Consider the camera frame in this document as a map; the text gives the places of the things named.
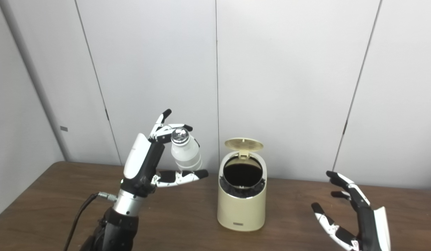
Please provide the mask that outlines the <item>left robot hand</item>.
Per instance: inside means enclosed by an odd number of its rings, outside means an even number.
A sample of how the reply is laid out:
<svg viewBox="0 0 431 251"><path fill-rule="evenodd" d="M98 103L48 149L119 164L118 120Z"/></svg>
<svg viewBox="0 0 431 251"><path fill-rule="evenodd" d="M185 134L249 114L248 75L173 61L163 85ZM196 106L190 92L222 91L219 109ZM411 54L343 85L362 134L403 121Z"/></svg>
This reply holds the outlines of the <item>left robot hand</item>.
<svg viewBox="0 0 431 251"><path fill-rule="evenodd" d="M209 172L203 168L200 144L191 135L193 128L187 124L166 124L171 113L172 110L167 109L158 117L150 135L137 135L124 166L121 190L145 198L156 188L174 187L208 177ZM171 145L178 170L158 173L157 166L167 144Z"/></svg>

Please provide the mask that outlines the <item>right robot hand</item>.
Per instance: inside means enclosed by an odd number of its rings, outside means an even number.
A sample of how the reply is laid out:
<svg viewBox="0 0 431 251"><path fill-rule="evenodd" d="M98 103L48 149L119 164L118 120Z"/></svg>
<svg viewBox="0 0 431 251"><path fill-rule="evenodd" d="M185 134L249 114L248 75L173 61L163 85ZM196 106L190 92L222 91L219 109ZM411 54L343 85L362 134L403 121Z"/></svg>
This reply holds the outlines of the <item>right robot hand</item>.
<svg viewBox="0 0 431 251"><path fill-rule="evenodd" d="M342 188L330 195L346 199L356 212L358 222L358 234L354 235L327 216L319 203L312 203L314 215L327 235L346 251L390 251L386 208L373 209L360 187L346 176L331 170L327 170L326 175L331 184Z"/></svg>

